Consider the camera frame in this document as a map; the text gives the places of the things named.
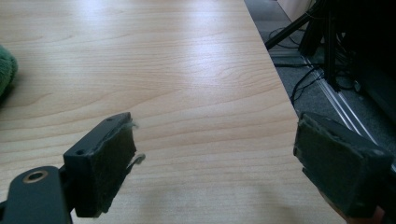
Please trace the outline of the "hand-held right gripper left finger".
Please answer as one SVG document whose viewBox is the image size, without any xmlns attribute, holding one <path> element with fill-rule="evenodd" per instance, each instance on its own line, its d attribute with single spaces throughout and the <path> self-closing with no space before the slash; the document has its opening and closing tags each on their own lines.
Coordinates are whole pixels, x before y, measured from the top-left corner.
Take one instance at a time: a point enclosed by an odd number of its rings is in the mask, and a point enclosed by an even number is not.
<svg viewBox="0 0 396 224">
<path fill-rule="evenodd" d="M 104 119 L 64 153 L 78 217 L 99 217 L 110 208 L 126 176 L 146 156 L 137 154 L 129 112 Z"/>
</svg>

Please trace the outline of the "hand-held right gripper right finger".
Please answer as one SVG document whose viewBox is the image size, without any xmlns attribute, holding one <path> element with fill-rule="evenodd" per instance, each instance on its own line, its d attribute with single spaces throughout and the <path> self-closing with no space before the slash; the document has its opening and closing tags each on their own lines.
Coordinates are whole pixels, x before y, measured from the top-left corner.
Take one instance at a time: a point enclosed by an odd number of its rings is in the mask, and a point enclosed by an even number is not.
<svg viewBox="0 0 396 224">
<path fill-rule="evenodd" d="M 394 217 L 394 156 L 342 124 L 312 112 L 298 121 L 293 155 L 304 174 L 342 214 Z"/>
</svg>

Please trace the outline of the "black metal stand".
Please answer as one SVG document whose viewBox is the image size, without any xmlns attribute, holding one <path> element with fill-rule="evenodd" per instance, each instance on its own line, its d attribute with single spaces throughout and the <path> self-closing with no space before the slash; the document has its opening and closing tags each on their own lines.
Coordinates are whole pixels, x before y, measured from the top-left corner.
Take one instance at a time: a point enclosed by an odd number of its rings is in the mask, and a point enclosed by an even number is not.
<svg viewBox="0 0 396 224">
<path fill-rule="evenodd" d="M 347 28 L 348 0 L 315 0 L 311 8 L 303 13 L 279 33 L 270 37 L 265 43 L 271 49 L 291 34 L 306 25 L 298 51 L 302 56 L 312 56 L 323 45 L 324 62 L 322 69 L 327 83 L 339 92 L 342 87 L 337 82 L 340 71 L 345 71 L 351 64 L 354 52 L 345 46 Z"/>
</svg>

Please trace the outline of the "green plush cloth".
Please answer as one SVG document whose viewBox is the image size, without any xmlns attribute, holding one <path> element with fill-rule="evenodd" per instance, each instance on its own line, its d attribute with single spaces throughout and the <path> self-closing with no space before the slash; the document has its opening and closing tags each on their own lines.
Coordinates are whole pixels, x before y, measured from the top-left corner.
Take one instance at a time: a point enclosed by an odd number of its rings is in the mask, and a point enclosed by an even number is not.
<svg viewBox="0 0 396 224">
<path fill-rule="evenodd" d="M 0 97 L 11 85 L 19 69 L 18 61 L 6 48 L 0 45 Z"/>
</svg>

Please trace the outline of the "silver floor rail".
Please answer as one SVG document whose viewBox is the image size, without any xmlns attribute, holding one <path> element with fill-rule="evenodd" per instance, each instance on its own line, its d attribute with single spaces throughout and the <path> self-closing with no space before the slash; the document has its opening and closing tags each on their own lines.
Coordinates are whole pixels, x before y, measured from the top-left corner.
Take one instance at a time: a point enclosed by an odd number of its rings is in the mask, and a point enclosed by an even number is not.
<svg viewBox="0 0 396 224">
<path fill-rule="evenodd" d="M 394 156 L 392 169 L 396 172 L 396 125 L 368 96 L 355 91 L 335 91 L 324 79 L 323 71 L 313 72 L 314 85 L 320 99 L 298 114 L 312 112 L 336 120 L 349 130 L 386 149 Z"/>
</svg>

